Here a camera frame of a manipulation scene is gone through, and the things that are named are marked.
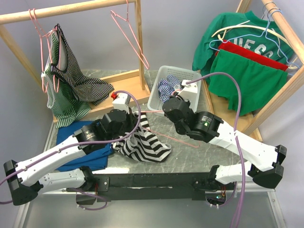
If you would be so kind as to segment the blue white striped tank top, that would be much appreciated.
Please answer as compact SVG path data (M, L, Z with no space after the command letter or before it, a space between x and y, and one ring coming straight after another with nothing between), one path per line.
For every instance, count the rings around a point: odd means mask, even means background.
M170 96L181 90L181 81L173 74L168 74L165 79L161 79L157 85L158 96L164 103L169 100Z

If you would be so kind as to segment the black white striped tank top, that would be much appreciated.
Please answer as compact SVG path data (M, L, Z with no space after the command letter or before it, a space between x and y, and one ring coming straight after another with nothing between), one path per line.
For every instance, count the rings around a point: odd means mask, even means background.
M150 132L147 116L141 113L137 130L128 138L112 144L114 151L138 162L160 163L167 160L172 152L171 145L162 143Z

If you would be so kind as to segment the blue cloth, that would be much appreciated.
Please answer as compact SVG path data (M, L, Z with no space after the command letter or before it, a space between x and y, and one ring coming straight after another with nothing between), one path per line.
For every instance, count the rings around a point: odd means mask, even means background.
M62 143L76 130L79 130L81 127L85 125L89 125L91 123L92 121L77 121L77 122L73 122L71 125L67 127L60 127L57 132L56 145ZM57 168L57 171L60 172L72 171L82 166L88 166L91 169L91 171L102 170L107 167L108 156L110 154L112 154L112 146L110 144L107 144L104 148L94 151L89 155L67 162L66 164Z

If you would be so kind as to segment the green striped tank top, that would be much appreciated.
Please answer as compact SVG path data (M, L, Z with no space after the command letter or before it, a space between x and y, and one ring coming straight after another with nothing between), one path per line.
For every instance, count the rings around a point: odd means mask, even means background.
M56 34L51 36L51 51L57 56L60 50L60 60L55 64L46 62L45 73L41 73L44 85L47 89L47 106L57 120L56 127L67 127L73 122L85 117L91 110L90 105L99 105L105 101L114 91L114 87L99 78L85 76L72 52L63 30L59 24L56 25ZM55 93L53 88L53 75L55 80L60 79L59 92Z

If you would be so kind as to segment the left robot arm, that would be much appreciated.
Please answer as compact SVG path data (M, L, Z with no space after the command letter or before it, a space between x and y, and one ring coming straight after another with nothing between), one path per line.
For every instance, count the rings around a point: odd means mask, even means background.
M39 194L60 188L91 190L97 183L92 171L82 166L72 171L55 172L62 165L84 157L127 138L138 128L140 116L132 112L113 109L103 118L84 125L57 146L31 159L4 163L5 181L15 206L26 204Z

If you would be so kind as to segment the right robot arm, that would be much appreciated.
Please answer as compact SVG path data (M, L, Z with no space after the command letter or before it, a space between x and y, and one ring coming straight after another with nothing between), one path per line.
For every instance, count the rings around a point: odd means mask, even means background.
M188 102L176 97L166 101L162 110L173 122L178 134L219 146L245 160L244 164L214 165L208 176L211 188L219 189L222 185L246 180L263 188L274 189L282 180L286 147L257 141L234 130L230 124L210 112L194 112Z

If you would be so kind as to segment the red cloth on hanger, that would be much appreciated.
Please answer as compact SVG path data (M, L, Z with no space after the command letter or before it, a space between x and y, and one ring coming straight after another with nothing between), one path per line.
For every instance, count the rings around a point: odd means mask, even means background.
M288 69L288 66L285 64L282 64L275 60L272 60L272 59L269 59L262 55L259 55L253 51L240 47L231 42L222 43L219 45L218 48L219 48L219 50L225 50L225 51L240 55L242 57L248 58L252 61L255 61L255 62L262 64L264 66L267 66L267 67L271 67L271 68L279 69L279 70L283 70L283 71L286 71Z

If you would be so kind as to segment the cream white hanger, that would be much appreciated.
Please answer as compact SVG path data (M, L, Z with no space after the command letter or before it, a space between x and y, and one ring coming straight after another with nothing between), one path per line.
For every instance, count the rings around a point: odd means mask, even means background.
M223 41L224 37L225 37L225 34L227 33L228 30L238 29L238 28L253 28L253 29L258 29L258 30L262 30L263 31L262 34L265 34L266 32L268 32L268 33L276 36L278 39L284 41L289 47L291 47L291 45L289 44L289 42L287 41L287 39L284 38L282 35L278 34L277 32L275 32L275 31L273 31L271 29L268 29L268 28L260 27L260 26L247 25L244 22L240 23L240 24L237 24L237 25L221 28L221 29L217 30L216 32L214 32L211 36L214 37L215 35L219 34L222 31L224 31L222 36L218 35L218 39L221 40L221 41Z

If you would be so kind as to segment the white plastic perforated basket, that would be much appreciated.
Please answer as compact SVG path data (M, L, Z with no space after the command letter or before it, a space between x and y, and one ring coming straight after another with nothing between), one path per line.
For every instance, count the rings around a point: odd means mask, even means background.
M159 98L158 95L158 82L161 79L167 79L167 75L174 75L177 77L181 82L183 80L193 81L198 78L201 78L201 74L189 69L174 67L174 66L161 66L157 73L156 79L154 81L153 87L151 89L151 94L147 103L147 107L151 111L160 111L155 112L156 115L163 115L162 105L163 102Z

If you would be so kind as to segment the left wooden clothes rack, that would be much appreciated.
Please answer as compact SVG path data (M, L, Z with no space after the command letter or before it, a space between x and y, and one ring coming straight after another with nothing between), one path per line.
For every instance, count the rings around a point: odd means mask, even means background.
M38 73L28 60L22 49L18 46L12 35L4 27L5 24L21 22L31 20L31 12L35 13L35 18L47 18L52 16L82 12L87 10L95 10L105 7L111 7L116 5L122 5L127 3L134 3L135 5L135 20L137 25L137 34L135 35L135 41L139 47L139 69L128 72L119 73L112 76L104 77L108 83L114 85L115 89L126 88L128 92L133 94L139 104L146 104L150 97L150 90L144 78L144 68L149 69L149 64L145 56L143 55L143 36L142 36L142 17L141 17L141 2L139 0L92 0L81 3L73 3L68 5L55 6L50 8L29 10L24 12L3 14L0 16L0 37L9 47L11 52L24 66L28 73L34 78L37 83L41 80L38 79Z

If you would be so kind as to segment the black base beam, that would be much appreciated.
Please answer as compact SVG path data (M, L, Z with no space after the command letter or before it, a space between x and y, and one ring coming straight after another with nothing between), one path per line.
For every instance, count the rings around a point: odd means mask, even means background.
M221 184L208 172L95 174L90 188L99 196L113 200L205 200L207 192L232 190L234 183Z

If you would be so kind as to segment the green t-shirt front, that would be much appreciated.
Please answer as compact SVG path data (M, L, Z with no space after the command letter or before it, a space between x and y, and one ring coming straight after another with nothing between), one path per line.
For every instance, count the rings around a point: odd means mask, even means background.
M287 82L287 72L264 66L240 55L221 50L210 71L231 75L241 91L240 116L263 108ZM228 109L238 109L238 91L223 75L210 77L209 91L228 100Z

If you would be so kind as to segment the green sweatshirt with letters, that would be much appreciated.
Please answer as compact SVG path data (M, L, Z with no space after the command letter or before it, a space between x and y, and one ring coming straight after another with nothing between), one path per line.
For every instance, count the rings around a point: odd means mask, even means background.
M262 20L252 11L221 13L212 20L204 32L194 52L192 70L200 71L202 75L210 73L215 52L221 44L218 35L244 49L286 64L287 60L293 57L294 51L270 31L283 36L274 21Z

